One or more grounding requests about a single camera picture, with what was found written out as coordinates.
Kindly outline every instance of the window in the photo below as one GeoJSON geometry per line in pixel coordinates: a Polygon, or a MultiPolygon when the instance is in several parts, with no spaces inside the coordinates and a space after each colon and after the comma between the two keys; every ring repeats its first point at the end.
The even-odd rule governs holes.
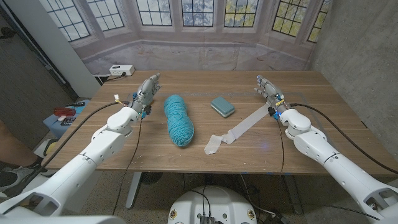
{"type": "Polygon", "coordinates": [[[272,30],[296,37],[310,0],[281,0],[272,30]]]}
{"type": "Polygon", "coordinates": [[[124,26],[114,0],[87,0],[87,2],[102,31],[124,26]]]}
{"type": "Polygon", "coordinates": [[[225,27],[253,27],[258,0],[227,0],[225,27]]]}
{"type": "Polygon", "coordinates": [[[182,0],[184,26],[213,26],[214,0],[182,0]]]}
{"type": "Polygon", "coordinates": [[[171,26],[169,0],[137,0],[141,22],[144,26],[171,26]]]}
{"type": "Polygon", "coordinates": [[[72,0],[40,0],[40,2],[69,42],[90,35],[72,0]]]}
{"type": "Polygon", "coordinates": [[[318,35],[321,32],[323,21],[325,21],[326,14],[328,13],[330,6],[330,0],[324,0],[321,10],[319,11],[318,17],[312,27],[311,34],[308,37],[308,40],[316,43],[318,40],[318,35]]]}

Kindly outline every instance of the person's leg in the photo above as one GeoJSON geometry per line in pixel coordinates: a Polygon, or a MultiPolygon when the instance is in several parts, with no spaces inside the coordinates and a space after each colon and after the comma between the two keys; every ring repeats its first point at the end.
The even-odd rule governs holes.
{"type": "Polygon", "coordinates": [[[34,154],[20,140],[16,139],[0,120],[0,161],[28,167],[41,158],[34,154]]]}

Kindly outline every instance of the red object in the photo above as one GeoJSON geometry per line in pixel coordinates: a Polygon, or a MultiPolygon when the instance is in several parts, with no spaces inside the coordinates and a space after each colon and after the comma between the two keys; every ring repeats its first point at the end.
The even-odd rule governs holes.
{"type": "Polygon", "coordinates": [[[54,115],[55,116],[74,116],[76,114],[75,109],[70,108],[55,108],[54,115]]]}

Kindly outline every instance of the table leg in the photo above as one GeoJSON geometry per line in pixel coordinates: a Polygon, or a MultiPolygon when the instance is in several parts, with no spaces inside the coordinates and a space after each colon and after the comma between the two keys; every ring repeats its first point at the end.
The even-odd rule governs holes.
{"type": "Polygon", "coordinates": [[[129,194],[127,195],[127,201],[126,201],[126,208],[128,209],[132,208],[132,206],[134,205],[134,200],[136,199],[141,180],[141,174],[142,172],[134,172],[134,175],[132,177],[130,190],[129,194]]]}
{"type": "Polygon", "coordinates": [[[294,180],[294,176],[292,175],[284,175],[285,183],[287,186],[287,191],[289,192],[290,200],[293,203],[293,210],[296,214],[303,213],[303,207],[299,204],[300,198],[299,193],[297,192],[296,181],[294,180]]]}

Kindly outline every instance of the wooden table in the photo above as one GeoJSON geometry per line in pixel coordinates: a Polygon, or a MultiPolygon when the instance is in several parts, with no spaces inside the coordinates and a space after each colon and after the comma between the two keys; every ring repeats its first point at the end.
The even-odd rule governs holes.
{"type": "MultiPolygon", "coordinates": [[[[90,112],[114,101],[114,94],[121,100],[130,100],[139,85],[157,71],[136,71],[132,77],[105,83],[90,101],[81,115],[59,140],[58,145],[90,112]]],[[[398,163],[383,148],[372,132],[365,127],[354,111],[318,72],[244,72],[244,71],[161,71],[163,87],[154,97],[152,114],[137,122],[123,150],[98,167],[99,170],[123,170],[151,172],[214,172],[214,173],[280,173],[282,142],[277,122],[267,116],[232,144],[222,143],[216,154],[206,155],[204,148],[212,134],[226,134],[244,118],[266,102],[253,88],[260,74],[277,85],[289,103],[309,104],[324,112],[356,144],[381,163],[398,169],[398,163]],[[192,142],[186,147],[172,143],[167,132],[164,101],[172,94],[179,94],[187,104],[187,113],[195,127],[192,142]],[[222,118],[210,103],[222,96],[232,103],[236,111],[222,118]]],[[[69,140],[49,169],[59,169],[82,151],[91,135],[102,127],[109,116],[120,106],[106,108],[84,124],[69,140]]],[[[310,118],[329,141],[346,157],[372,175],[392,175],[355,149],[326,119],[306,108],[296,109],[310,118]]],[[[284,134],[284,173],[327,174],[318,163],[304,156],[284,134]]]]}

